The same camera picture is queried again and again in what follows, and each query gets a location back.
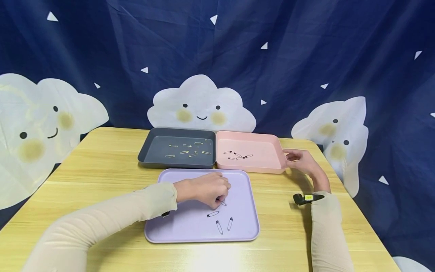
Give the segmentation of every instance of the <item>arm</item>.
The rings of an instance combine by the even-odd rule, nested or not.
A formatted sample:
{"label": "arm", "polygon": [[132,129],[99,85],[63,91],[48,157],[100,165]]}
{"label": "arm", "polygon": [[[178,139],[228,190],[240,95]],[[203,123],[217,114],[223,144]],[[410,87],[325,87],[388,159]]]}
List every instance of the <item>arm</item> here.
{"label": "arm", "polygon": [[320,170],[312,175],[314,193],[325,196],[311,203],[313,272],[352,272],[354,267],[341,228],[340,202],[331,194],[328,177]]}
{"label": "arm", "polygon": [[66,215],[43,234],[23,272],[84,272],[87,251],[137,221],[177,210],[177,190],[159,183]]}

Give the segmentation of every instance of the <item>table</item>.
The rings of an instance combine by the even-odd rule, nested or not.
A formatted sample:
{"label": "table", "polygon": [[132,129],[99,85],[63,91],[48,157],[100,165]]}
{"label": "table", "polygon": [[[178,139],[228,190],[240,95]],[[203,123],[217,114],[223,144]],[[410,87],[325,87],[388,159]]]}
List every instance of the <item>table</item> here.
{"label": "table", "polygon": [[[147,134],[120,128],[90,132],[0,231],[0,271],[19,271],[44,230],[59,217],[156,183],[161,170],[144,169],[137,163]],[[326,171],[341,203],[342,226],[355,270],[399,271],[316,144],[280,141],[283,148],[309,150]],[[92,247],[88,271],[309,271],[310,205],[298,207],[292,196],[311,192],[311,181],[291,170],[282,175],[249,173],[249,177],[261,225],[256,240],[153,245],[145,239],[144,222],[140,222]]]}

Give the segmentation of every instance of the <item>purple tray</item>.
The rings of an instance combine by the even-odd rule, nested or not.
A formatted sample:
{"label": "purple tray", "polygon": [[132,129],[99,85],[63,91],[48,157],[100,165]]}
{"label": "purple tray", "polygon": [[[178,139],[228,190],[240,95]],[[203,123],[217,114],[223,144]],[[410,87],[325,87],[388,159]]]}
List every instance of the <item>purple tray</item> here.
{"label": "purple tray", "polygon": [[252,241],[260,233],[248,175],[241,170],[167,169],[158,182],[177,182],[221,172],[231,183],[224,204],[216,210],[196,201],[178,204],[166,217],[148,220],[145,237],[151,243]]}

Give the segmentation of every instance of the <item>wrist band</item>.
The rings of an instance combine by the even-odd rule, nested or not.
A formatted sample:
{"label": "wrist band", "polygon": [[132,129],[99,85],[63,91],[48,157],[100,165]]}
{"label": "wrist band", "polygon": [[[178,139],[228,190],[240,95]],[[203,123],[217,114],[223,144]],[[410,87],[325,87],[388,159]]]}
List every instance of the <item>wrist band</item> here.
{"label": "wrist band", "polygon": [[301,206],[305,205],[307,203],[311,203],[313,201],[320,200],[324,198],[324,195],[305,195],[302,196],[301,194],[295,194],[293,195],[293,200],[296,203],[296,205]]}

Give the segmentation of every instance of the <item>dark gray tray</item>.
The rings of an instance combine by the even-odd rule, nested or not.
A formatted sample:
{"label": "dark gray tray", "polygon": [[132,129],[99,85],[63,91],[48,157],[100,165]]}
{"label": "dark gray tray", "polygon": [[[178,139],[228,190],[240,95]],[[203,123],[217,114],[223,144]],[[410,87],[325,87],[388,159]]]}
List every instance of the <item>dark gray tray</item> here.
{"label": "dark gray tray", "polygon": [[216,134],[212,131],[153,128],[137,159],[147,168],[212,169],[216,162],[215,143]]}

